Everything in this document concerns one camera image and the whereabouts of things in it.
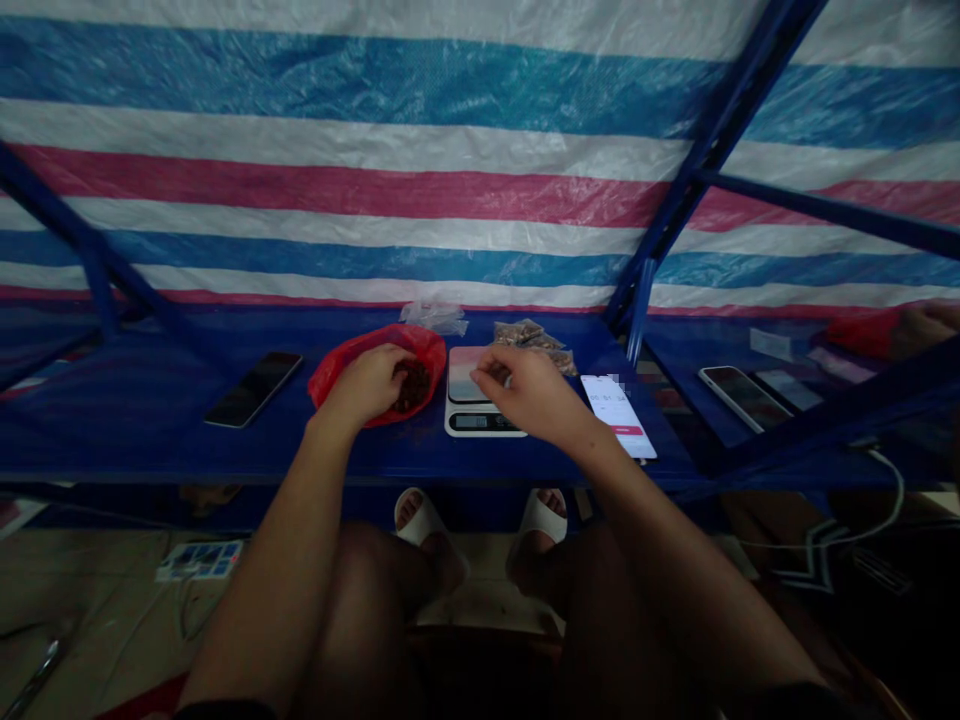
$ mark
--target clear plastic bag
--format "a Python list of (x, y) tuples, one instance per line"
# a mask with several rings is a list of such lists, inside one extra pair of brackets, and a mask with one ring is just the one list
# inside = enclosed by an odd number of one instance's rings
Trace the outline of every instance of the clear plastic bag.
[(517, 347), (523, 348), (524, 350), (529, 350), (531, 348), (541, 348), (543, 350), (559, 350), (563, 347), (563, 343), (557, 340), (553, 335), (547, 335), (546, 333), (541, 333), (535, 338), (527, 340), (524, 343), (520, 343)]
[(516, 323), (493, 324), (494, 345), (522, 345), (543, 334), (543, 326), (537, 325), (530, 318)]
[(577, 377), (580, 373), (573, 362), (573, 350), (544, 350), (543, 348), (530, 348), (533, 352), (544, 353), (556, 366), (560, 374), (567, 377)]
[(450, 303), (424, 303), (417, 300), (403, 306), (400, 322), (419, 325), (437, 335), (459, 335), (467, 332), (469, 320), (463, 320), (463, 308)]

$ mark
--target red plastic bag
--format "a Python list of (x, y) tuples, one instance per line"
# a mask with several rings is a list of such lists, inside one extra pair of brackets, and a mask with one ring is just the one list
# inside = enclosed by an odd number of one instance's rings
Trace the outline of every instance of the red plastic bag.
[(307, 393), (313, 399), (314, 406), (320, 407), (323, 404), (323, 401), (327, 399), (327, 395), (333, 389), (334, 383), (337, 382), (337, 378), (340, 377), (340, 373), (358, 355), (384, 343), (399, 345), (416, 355), (417, 360), (423, 363), (430, 375), (430, 389), (427, 391), (423, 402), (417, 407), (405, 413), (399, 413), (393, 409), (387, 410), (383, 415), (375, 417), (364, 427), (379, 427), (380, 425), (400, 422), (413, 417), (426, 407), (440, 383), (443, 368), (446, 367), (447, 345), (443, 342), (443, 338), (432, 330), (417, 325), (400, 324), (387, 325), (385, 328), (374, 330), (372, 333), (347, 340), (343, 345), (331, 350), (317, 366), (313, 377), (310, 378), (310, 383), (307, 385)]

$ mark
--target white smartphone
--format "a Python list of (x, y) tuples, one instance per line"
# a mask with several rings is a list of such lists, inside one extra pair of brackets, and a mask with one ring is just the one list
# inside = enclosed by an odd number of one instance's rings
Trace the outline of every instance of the white smartphone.
[(245, 428), (302, 362), (302, 355), (267, 353), (257, 366), (206, 414), (204, 422), (237, 430)]
[(697, 375), (754, 432), (770, 430), (793, 417), (790, 411), (735, 367), (702, 368)]
[(593, 414), (613, 429), (630, 457), (655, 460), (657, 451), (619, 383), (609, 375), (581, 375), (580, 381)]

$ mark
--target slipper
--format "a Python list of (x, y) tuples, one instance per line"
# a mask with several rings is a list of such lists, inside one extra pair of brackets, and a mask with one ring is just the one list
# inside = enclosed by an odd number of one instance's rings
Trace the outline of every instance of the slipper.
[[(517, 538), (510, 547), (510, 553), (507, 555), (507, 573), (513, 567), (514, 558), (517, 550), (520, 549), (520, 542), (529, 532), (539, 530), (546, 533), (551, 540), (558, 545), (563, 542), (567, 536), (567, 518), (560, 517), (553, 510), (548, 508), (537, 493), (543, 488), (534, 488), (527, 497), (527, 507), (523, 511), (523, 520), (520, 521), (520, 529), (517, 530)], [(567, 514), (567, 500), (560, 493), (560, 504), (563, 506), (563, 514)]]
[(420, 546), (423, 545), (423, 541), (428, 537), (434, 533), (443, 533), (447, 538), (447, 542), (450, 543), (450, 547), (453, 548), (454, 555), (457, 556), (460, 564), (463, 565), (463, 582), (466, 582), (470, 579), (470, 561), (467, 560), (467, 556), (464, 555), (463, 551), (453, 542), (450, 531), (447, 530), (447, 526), (443, 524), (443, 520), (440, 519), (437, 509), (433, 506), (433, 503), (430, 502), (429, 496), (423, 490), (411, 487), (400, 493), (400, 497), (397, 498), (397, 504), (393, 507), (394, 528), (396, 528), (397, 519), (400, 517), (400, 507), (412, 492), (420, 493), (422, 502), (413, 514), (413, 517), (410, 518), (410, 521), (403, 526), (403, 530), (396, 531), (397, 537), (401, 540), (406, 540), (415, 548), (419, 549)]

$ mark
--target black smartphone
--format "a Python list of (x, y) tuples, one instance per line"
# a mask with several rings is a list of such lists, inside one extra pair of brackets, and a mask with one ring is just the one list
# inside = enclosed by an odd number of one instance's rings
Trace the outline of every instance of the black smartphone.
[(754, 432), (770, 430), (793, 417), (789, 410), (735, 367), (702, 368), (697, 374)]
[(204, 416), (204, 422), (237, 429), (246, 427), (302, 362), (303, 355), (267, 353), (257, 366)]

